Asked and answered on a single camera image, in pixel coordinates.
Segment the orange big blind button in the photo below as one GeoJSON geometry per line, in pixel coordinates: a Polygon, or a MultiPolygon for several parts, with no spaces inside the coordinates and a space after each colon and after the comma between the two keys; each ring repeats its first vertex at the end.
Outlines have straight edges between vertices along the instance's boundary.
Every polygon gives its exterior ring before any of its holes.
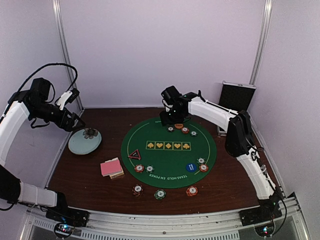
{"type": "Polygon", "coordinates": [[[183,123],[177,123],[177,124],[174,125],[174,127],[176,129],[182,129],[184,127],[184,124],[183,123]]]}

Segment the red-backed playing card deck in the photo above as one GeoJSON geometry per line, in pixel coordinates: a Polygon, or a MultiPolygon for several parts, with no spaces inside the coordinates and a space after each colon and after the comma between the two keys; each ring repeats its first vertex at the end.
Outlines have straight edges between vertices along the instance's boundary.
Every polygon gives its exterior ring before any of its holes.
{"type": "Polygon", "coordinates": [[[120,161],[109,160],[100,164],[101,175],[103,177],[118,174],[122,172],[122,167],[120,161]]]}

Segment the blue small blind button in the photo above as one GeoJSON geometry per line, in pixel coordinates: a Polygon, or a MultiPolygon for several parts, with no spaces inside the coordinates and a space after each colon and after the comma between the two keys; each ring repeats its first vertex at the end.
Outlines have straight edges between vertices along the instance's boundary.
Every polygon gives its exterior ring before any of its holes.
{"type": "Polygon", "coordinates": [[[185,166],[185,169],[189,172],[189,173],[194,173],[198,167],[196,164],[194,163],[188,163],[186,166],[185,166]]]}

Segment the black red triangular dealer marker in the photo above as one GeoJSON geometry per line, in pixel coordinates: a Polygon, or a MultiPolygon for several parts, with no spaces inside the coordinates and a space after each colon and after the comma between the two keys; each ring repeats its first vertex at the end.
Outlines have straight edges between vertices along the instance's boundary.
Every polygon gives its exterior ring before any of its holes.
{"type": "Polygon", "coordinates": [[[134,159],[134,160],[141,160],[141,154],[138,149],[134,150],[132,153],[128,155],[129,159],[134,159]]]}

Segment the orange chip stack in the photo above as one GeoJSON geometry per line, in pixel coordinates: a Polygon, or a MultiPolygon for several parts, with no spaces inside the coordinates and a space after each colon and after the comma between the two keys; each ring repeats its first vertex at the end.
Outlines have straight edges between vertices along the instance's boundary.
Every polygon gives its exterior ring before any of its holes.
{"type": "Polygon", "coordinates": [[[186,195],[188,197],[194,197],[198,194],[198,188],[196,186],[189,186],[186,191],[185,191],[186,195]]]}

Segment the green chip stack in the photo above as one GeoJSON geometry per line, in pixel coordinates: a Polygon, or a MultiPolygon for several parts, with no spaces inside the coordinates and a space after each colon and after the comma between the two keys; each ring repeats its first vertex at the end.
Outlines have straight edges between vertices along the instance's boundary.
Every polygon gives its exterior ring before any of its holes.
{"type": "Polygon", "coordinates": [[[166,197],[166,191],[163,189],[158,189],[154,193],[154,198],[157,200],[162,200],[165,197],[166,197]]]}

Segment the red black chip stack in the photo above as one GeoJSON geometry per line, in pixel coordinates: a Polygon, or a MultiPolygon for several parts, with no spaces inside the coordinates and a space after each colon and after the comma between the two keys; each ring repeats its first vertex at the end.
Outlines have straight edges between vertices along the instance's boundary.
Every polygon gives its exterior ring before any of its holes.
{"type": "Polygon", "coordinates": [[[136,184],[133,188],[132,188],[132,194],[135,197],[139,197],[142,195],[143,193],[143,187],[140,184],[136,184]]]}

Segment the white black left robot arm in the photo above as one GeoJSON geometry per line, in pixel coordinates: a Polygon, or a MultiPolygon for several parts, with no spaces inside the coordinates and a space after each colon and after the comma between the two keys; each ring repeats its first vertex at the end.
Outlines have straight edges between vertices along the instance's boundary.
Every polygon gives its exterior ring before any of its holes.
{"type": "Polygon", "coordinates": [[[46,124],[54,123],[66,132],[85,127],[85,122],[65,107],[72,95],[71,91],[65,92],[62,102],[53,105],[33,90],[16,92],[0,119],[0,198],[12,205],[24,203],[52,208],[53,215],[61,222],[72,218],[65,195],[22,182],[5,168],[5,164],[9,149],[25,120],[42,119],[46,124]]]}

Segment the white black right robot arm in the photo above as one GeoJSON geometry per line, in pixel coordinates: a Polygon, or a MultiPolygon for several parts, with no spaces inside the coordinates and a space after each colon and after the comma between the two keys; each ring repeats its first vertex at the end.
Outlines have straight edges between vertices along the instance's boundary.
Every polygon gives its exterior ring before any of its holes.
{"type": "Polygon", "coordinates": [[[259,203],[256,216],[261,221],[281,216],[281,191],[260,159],[250,115],[245,110],[235,111],[212,103],[204,99],[200,92],[181,94],[175,86],[166,88],[161,96],[165,109],[159,116],[163,126],[181,124],[189,115],[193,115],[225,130],[227,153],[240,162],[255,188],[259,203]]]}

